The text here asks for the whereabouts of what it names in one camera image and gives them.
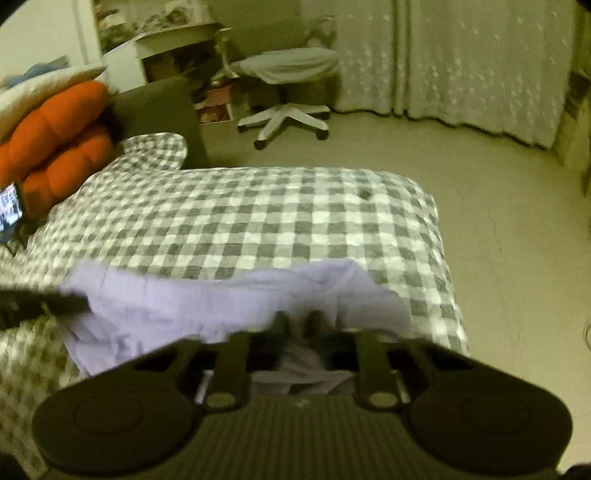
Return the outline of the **orange plush cushion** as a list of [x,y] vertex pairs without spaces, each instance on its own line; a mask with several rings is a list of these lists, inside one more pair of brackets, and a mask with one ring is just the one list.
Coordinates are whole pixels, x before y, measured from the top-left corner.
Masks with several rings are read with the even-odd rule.
[[1,185],[19,187],[29,218],[44,217],[114,158],[100,120],[109,104],[103,83],[79,83],[24,116],[1,142]]

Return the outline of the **dark blue phone tripod stand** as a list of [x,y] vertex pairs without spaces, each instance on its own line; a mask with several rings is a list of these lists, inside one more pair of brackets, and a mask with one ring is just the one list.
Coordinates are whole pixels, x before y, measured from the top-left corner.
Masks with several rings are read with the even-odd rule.
[[29,222],[20,222],[6,227],[1,232],[1,245],[6,248],[12,257],[15,257],[19,250],[27,248],[27,242],[31,235],[31,224]]

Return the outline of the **cream throw pillow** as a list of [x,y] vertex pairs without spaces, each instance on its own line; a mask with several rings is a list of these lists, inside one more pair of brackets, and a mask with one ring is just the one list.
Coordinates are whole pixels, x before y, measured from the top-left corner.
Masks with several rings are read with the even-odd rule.
[[68,67],[28,79],[1,93],[1,141],[19,122],[51,96],[79,83],[94,80],[106,67],[102,64]]

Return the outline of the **lavender garment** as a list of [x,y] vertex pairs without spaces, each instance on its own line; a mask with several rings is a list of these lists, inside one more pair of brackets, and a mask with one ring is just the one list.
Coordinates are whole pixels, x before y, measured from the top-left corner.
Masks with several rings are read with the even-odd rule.
[[279,364],[254,370],[253,393],[349,393],[353,373],[346,367],[329,370],[311,346],[315,339],[352,330],[378,331],[390,339],[414,334],[399,295],[349,259],[252,270],[226,280],[165,279],[83,263],[70,270],[58,290],[89,303],[88,312],[62,329],[71,359],[87,375],[185,337],[214,344],[280,324],[287,346]]

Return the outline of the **white desk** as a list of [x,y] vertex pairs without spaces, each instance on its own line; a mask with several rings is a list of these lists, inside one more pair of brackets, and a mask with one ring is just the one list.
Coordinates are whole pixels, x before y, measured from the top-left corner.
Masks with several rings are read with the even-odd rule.
[[143,61],[188,45],[214,39],[219,23],[187,24],[139,34],[102,55],[106,76],[120,92],[148,83]]

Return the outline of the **smartphone showing video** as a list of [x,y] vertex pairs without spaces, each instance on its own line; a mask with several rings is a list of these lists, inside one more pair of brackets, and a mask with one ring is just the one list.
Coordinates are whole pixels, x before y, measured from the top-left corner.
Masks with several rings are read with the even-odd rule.
[[7,231],[16,225],[23,217],[24,210],[18,187],[10,184],[0,194],[0,222],[1,231]]

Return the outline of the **white swivel office chair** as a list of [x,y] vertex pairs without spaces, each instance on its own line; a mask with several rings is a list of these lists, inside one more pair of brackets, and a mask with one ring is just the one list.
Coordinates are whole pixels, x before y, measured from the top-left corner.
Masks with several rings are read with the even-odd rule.
[[215,34],[228,79],[249,77],[276,88],[279,103],[238,120],[238,132],[259,126],[254,148],[263,150],[284,121],[290,120],[315,132],[318,140],[329,138],[328,106],[290,102],[290,85],[311,84],[335,75],[339,58],[324,46],[308,46],[304,22],[297,16],[256,26],[228,26]]

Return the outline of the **pale patterned curtain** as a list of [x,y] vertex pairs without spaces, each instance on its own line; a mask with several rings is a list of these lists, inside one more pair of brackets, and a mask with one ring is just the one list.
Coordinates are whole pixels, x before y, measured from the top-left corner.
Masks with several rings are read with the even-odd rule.
[[335,1],[342,112],[433,118],[545,149],[559,127],[573,1]]

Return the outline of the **grey white checkered bedspread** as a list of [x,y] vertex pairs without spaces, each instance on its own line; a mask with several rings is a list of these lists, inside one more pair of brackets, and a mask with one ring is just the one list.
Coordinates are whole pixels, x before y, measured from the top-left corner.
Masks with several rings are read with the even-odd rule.
[[186,142],[172,133],[122,149],[25,248],[2,254],[3,287],[49,290],[81,261],[211,280],[349,258],[402,298],[421,336],[468,352],[438,208],[415,181],[325,167],[184,170]]

